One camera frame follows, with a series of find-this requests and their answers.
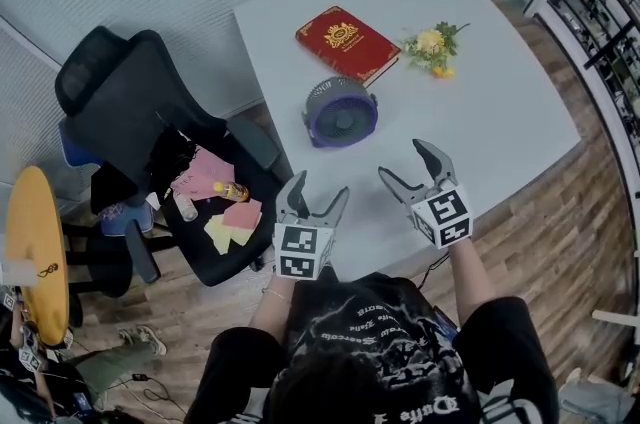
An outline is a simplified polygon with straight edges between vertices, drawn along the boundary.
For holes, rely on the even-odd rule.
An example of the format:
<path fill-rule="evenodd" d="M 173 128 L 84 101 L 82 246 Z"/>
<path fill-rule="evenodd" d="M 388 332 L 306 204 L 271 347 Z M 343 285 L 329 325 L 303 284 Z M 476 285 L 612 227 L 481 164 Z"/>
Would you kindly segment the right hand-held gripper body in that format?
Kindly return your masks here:
<path fill-rule="evenodd" d="M 469 238 L 473 231 L 469 199 L 462 185 L 449 185 L 438 194 L 413 203 L 409 217 L 439 250 Z"/>

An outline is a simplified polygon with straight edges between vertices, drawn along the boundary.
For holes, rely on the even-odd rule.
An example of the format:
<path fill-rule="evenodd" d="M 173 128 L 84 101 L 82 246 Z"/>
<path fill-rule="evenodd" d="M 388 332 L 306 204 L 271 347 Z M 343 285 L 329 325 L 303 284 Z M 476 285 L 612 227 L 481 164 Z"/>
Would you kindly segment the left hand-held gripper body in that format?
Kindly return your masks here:
<path fill-rule="evenodd" d="M 328 263 L 335 229 L 287 214 L 274 228 L 275 273 L 294 280 L 317 280 Z"/>

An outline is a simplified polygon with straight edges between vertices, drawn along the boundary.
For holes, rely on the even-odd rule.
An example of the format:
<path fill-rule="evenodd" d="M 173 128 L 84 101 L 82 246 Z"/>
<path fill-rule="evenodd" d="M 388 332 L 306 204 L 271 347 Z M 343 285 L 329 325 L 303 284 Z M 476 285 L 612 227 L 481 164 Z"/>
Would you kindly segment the purple small desk fan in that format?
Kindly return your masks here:
<path fill-rule="evenodd" d="M 333 76 L 309 93 L 302 120 L 316 148 L 344 148 L 371 135 L 378 122 L 378 103 L 358 81 Z"/>

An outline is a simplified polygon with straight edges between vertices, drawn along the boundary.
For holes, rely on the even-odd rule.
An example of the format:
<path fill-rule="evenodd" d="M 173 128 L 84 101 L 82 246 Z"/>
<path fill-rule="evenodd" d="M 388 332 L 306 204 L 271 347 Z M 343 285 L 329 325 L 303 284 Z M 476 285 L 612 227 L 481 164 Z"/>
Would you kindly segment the person's left forearm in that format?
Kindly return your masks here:
<path fill-rule="evenodd" d="M 248 326 L 262 330 L 282 343 L 295 286 L 296 280 L 273 275 Z"/>

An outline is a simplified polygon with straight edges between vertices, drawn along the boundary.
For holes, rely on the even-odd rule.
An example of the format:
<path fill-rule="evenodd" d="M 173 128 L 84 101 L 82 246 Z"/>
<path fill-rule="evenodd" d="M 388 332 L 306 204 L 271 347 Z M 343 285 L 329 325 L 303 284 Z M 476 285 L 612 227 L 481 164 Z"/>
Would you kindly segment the person's right forearm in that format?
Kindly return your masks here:
<path fill-rule="evenodd" d="M 485 303 L 495 300 L 498 293 L 470 238 L 454 243 L 449 248 L 456 309 L 460 325 Z"/>

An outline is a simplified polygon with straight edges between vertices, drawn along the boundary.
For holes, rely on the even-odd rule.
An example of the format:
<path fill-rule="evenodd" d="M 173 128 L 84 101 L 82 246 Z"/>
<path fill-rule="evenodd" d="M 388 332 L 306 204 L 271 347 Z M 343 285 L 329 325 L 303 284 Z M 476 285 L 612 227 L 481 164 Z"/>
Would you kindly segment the pink paper sheets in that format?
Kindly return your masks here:
<path fill-rule="evenodd" d="M 232 228 L 253 230 L 261 216 L 262 203 L 251 199 L 246 202 L 236 202 L 223 213 L 222 223 Z"/>

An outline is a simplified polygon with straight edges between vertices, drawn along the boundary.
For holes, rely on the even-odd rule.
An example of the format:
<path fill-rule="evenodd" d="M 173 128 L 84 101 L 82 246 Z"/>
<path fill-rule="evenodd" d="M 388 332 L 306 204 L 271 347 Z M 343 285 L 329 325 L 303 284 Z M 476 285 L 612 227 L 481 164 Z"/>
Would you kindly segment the white square table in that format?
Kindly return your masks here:
<path fill-rule="evenodd" d="M 398 41 L 439 22 L 460 27 L 455 75 L 439 80 L 400 59 L 376 80 L 375 131 L 339 149 L 313 146 L 302 120 L 311 89 L 331 70 L 296 31 L 332 6 Z M 355 280 L 423 253 L 438 254 L 382 183 L 386 167 L 411 185 L 428 181 L 414 139 L 453 161 L 475 216 L 552 166 L 579 141 L 574 121 L 545 70 L 490 0 L 250 0 L 235 17 L 261 92 L 293 171 L 307 174 L 310 209 L 350 191 L 331 262 Z"/>

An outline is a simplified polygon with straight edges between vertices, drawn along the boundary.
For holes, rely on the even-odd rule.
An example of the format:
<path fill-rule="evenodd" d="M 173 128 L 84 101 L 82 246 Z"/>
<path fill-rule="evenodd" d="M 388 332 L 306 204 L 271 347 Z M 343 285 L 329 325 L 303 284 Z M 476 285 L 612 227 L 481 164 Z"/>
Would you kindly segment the amber drink bottle yellow cap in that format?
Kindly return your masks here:
<path fill-rule="evenodd" d="M 233 202 L 246 202 L 249 200 L 248 189 L 236 182 L 215 182 L 213 191 L 216 196 Z"/>

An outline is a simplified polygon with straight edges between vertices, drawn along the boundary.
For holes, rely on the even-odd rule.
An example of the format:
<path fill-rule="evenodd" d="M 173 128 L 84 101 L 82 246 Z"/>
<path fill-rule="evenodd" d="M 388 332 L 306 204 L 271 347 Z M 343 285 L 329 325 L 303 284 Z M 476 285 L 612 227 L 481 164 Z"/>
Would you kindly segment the yellow paper sheets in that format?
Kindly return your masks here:
<path fill-rule="evenodd" d="M 212 216 L 204 226 L 204 231 L 220 255 L 226 255 L 232 243 L 245 246 L 254 232 L 253 229 L 225 225 L 222 215 Z"/>

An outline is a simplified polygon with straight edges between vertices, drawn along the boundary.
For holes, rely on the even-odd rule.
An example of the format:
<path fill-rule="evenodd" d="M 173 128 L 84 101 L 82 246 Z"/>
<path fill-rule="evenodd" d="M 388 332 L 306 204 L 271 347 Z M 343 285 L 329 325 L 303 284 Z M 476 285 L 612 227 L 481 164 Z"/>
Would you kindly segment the blue badge card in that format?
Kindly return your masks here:
<path fill-rule="evenodd" d="M 433 311 L 443 334 L 453 341 L 459 333 L 458 326 L 438 306 L 434 306 Z"/>

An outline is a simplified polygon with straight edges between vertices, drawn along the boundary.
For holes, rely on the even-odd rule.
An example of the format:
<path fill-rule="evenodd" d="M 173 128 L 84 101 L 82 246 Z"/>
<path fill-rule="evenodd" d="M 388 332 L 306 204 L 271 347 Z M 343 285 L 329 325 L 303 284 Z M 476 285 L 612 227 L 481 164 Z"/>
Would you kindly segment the clear plastic bottle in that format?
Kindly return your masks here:
<path fill-rule="evenodd" d="M 186 195 L 174 192 L 175 205 L 185 222 L 192 222 L 198 217 L 198 211 L 193 201 Z"/>

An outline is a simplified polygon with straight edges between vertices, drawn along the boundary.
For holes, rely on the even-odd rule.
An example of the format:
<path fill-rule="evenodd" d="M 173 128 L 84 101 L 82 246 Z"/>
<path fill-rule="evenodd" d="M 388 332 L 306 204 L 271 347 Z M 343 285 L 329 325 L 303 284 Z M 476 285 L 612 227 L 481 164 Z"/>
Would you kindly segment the yellow flower bouquet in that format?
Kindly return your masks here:
<path fill-rule="evenodd" d="M 458 34 L 469 26 L 437 23 L 433 28 L 401 40 L 401 53 L 411 66 L 426 70 L 437 79 L 453 79 L 452 60 L 458 55 Z"/>

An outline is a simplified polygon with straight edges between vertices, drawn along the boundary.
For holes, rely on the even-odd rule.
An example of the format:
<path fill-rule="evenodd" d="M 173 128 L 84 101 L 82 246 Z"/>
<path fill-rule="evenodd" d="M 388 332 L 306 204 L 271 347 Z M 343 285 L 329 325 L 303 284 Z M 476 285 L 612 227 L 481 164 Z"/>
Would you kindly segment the black garment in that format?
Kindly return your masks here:
<path fill-rule="evenodd" d="M 145 166 L 149 174 L 149 193 L 154 193 L 160 206 L 164 204 L 171 183 L 186 171 L 197 145 L 173 126 L 158 137 Z"/>

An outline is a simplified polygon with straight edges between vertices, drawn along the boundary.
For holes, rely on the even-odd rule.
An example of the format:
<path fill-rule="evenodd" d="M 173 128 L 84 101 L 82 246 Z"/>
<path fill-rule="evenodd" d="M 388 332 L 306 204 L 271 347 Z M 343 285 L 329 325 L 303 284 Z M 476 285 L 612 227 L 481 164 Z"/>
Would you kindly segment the blue chair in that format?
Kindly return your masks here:
<path fill-rule="evenodd" d="M 89 164 L 103 166 L 104 162 L 100 158 L 76 145 L 67 137 L 62 124 L 59 124 L 59 134 L 63 157 L 68 166 L 75 168 Z M 101 232 L 107 237 L 124 236 L 125 228 L 130 221 L 136 221 L 143 233 L 150 232 L 154 226 L 153 209 L 147 202 L 136 207 L 126 202 L 113 203 L 102 209 L 97 216 Z"/>

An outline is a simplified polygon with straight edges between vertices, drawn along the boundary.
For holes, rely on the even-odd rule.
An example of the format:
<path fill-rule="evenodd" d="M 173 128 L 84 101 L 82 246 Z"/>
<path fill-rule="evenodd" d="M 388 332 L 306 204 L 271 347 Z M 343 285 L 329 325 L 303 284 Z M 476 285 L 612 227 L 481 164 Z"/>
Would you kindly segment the yellow round table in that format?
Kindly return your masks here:
<path fill-rule="evenodd" d="M 20 289 L 40 340 L 47 346 L 62 343 L 69 325 L 66 250 L 53 190 L 36 166 L 20 173 L 10 194 L 4 263 L 4 283 Z M 52 263 L 59 269 L 39 278 Z"/>

